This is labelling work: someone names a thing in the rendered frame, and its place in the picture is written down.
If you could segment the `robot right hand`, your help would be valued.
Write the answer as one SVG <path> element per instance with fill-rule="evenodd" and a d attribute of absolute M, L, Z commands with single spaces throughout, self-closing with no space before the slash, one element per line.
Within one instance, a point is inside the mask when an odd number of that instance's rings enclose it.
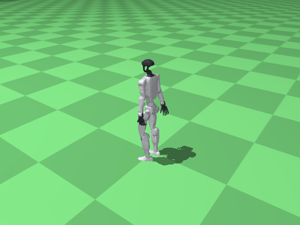
<path fill-rule="evenodd" d="M 165 105 L 165 101 L 164 101 L 164 105 L 161 105 L 161 111 L 163 111 L 163 115 L 164 115 L 164 113 L 166 113 L 166 115 L 169 114 L 168 109 Z M 161 113 L 161 111 L 160 111 L 160 113 Z"/>

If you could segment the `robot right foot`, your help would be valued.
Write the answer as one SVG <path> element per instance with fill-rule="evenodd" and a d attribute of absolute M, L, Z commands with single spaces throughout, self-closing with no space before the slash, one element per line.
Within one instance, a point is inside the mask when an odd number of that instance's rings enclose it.
<path fill-rule="evenodd" d="M 149 150 L 149 153 L 154 154 L 156 156 L 160 156 L 160 152 L 159 151 L 154 152 L 154 150 Z"/>

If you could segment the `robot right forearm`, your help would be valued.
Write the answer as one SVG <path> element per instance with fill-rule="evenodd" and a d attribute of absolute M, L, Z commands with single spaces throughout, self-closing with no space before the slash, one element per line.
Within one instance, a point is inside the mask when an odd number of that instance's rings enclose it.
<path fill-rule="evenodd" d="M 159 93 L 157 93 L 161 105 L 164 105 L 164 98 L 162 94 L 162 90 Z"/>

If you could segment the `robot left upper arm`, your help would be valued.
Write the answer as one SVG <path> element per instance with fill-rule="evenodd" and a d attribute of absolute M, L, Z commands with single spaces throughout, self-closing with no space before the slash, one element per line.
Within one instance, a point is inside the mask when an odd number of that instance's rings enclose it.
<path fill-rule="evenodd" d="M 139 86 L 139 90 L 140 90 L 140 94 L 144 100 L 145 100 L 145 86 L 146 86 L 146 79 L 143 78 L 141 80 L 138 81 L 138 86 Z"/>

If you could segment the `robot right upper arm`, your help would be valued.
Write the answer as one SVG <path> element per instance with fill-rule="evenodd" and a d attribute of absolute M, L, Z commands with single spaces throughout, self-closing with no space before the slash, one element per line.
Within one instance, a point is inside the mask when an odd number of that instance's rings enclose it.
<path fill-rule="evenodd" d="M 159 76 L 159 74 L 156 74 L 156 75 L 157 75 L 157 92 L 159 93 L 161 91 L 160 80 L 159 80 L 160 76 Z"/>

